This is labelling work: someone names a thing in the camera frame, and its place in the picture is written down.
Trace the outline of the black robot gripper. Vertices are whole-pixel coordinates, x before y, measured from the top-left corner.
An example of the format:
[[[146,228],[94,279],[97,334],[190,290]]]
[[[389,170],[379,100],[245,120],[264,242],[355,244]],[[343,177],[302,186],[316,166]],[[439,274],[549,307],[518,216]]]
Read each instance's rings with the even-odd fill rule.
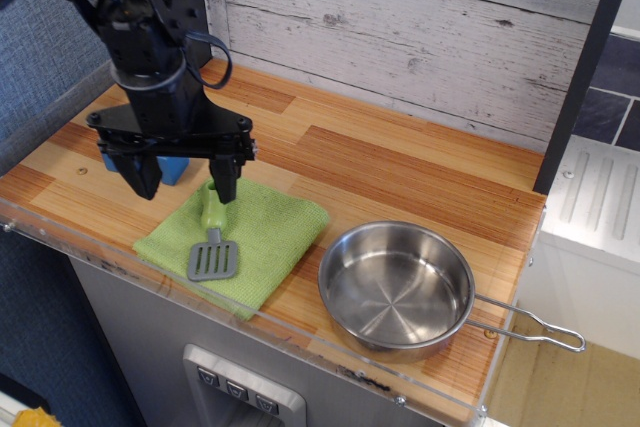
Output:
[[[140,197],[152,200],[162,172],[161,157],[210,159],[209,171],[222,204],[236,199],[236,163],[255,159],[252,121],[209,100],[185,66],[171,74],[111,74],[128,102],[90,113],[100,151]]]

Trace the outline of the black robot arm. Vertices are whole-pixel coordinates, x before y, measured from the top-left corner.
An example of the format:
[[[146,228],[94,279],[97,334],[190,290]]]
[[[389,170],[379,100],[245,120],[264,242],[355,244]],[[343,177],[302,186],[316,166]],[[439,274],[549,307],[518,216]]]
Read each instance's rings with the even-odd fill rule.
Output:
[[[101,154],[145,199],[161,182],[160,158],[205,158],[220,202],[232,202],[241,169],[257,152],[253,124],[205,94],[211,85],[191,60],[194,43],[229,50],[196,31],[196,0],[67,1],[107,47],[111,75],[128,98],[87,118]]]

